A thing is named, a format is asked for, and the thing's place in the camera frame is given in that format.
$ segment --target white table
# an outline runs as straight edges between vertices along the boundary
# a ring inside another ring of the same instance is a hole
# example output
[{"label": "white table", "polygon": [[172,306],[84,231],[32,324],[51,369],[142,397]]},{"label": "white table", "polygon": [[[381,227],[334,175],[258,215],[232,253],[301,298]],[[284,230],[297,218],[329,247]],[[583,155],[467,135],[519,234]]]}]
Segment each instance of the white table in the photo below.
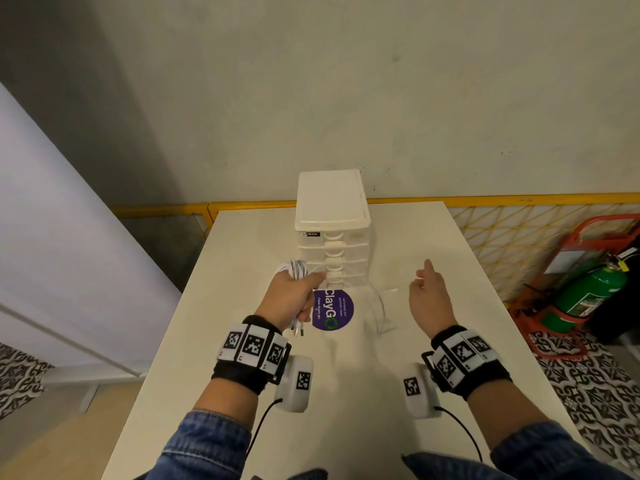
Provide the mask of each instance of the white table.
[{"label": "white table", "polygon": [[[243,478],[284,479],[311,467],[326,468],[334,480],[413,478],[400,453],[430,450],[476,458],[452,418],[415,421],[404,405],[397,374],[408,362],[420,362],[420,353],[430,348],[408,307],[408,284],[425,257],[444,275],[459,322],[480,332],[517,386],[580,440],[444,204],[370,209],[375,236],[370,279],[385,300],[388,327],[395,330],[375,332],[380,306],[363,287],[348,290],[356,311],[346,327],[327,332],[308,326],[304,337],[292,339],[292,353],[315,362],[309,407],[302,414],[271,410]],[[103,480],[133,478],[153,466],[209,381],[231,323],[254,311],[276,266],[295,254],[294,215],[295,209],[220,212]],[[258,418],[273,394],[269,385],[260,396]],[[452,394],[440,394],[440,400],[467,425],[488,459],[465,402]]]}]

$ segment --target purple sticker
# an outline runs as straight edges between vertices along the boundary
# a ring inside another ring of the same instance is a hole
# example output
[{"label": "purple sticker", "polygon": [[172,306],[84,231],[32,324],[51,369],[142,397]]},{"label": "purple sticker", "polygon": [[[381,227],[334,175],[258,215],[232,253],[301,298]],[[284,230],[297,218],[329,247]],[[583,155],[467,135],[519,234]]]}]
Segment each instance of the purple sticker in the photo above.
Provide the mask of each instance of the purple sticker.
[{"label": "purple sticker", "polygon": [[353,316],[353,300],[342,290],[314,291],[313,325],[320,330],[338,330]]}]

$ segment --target gray wall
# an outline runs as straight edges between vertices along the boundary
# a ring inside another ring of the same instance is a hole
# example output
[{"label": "gray wall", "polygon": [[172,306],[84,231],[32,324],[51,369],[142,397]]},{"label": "gray wall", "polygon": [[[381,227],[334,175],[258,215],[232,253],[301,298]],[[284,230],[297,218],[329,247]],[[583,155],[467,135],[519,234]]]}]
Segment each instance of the gray wall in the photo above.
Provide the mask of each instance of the gray wall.
[{"label": "gray wall", "polygon": [[0,81],[108,204],[640,190],[640,0],[0,0]]}]

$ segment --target fire extinguisher label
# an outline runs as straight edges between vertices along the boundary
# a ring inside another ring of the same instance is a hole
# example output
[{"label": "fire extinguisher label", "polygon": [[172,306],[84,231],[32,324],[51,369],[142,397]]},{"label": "fire extinguisher label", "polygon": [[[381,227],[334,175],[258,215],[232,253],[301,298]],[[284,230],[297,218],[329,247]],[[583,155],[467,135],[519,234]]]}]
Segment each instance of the fire extinguisher label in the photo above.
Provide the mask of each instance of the fire extinguisher label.
[{"label": "fire extinguisher label", "polygon": [[591,313],[597,307],[601,306],[607,298],[608,297],[606,296],[597,296],[593,293],[587,293],[572,307],[571,310],[568,311],[568,315],[580,318],[591,315]]}]

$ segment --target person's left hand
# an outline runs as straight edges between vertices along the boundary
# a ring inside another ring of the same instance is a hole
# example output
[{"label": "person's left hand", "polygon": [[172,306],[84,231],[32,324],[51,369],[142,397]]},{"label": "person's left hand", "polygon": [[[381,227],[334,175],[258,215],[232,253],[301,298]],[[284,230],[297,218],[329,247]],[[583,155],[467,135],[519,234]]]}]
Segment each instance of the person's left hand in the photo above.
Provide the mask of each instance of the person's left hand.
[{"label": "person's left hand", "polygon": [[293,317],[300,322],[309,322],[309,311],[314,306],[314,292],[324,281],[326,273],[310,273],[294,280],[288,271],[276,273],[255,315],[284,331]]}]

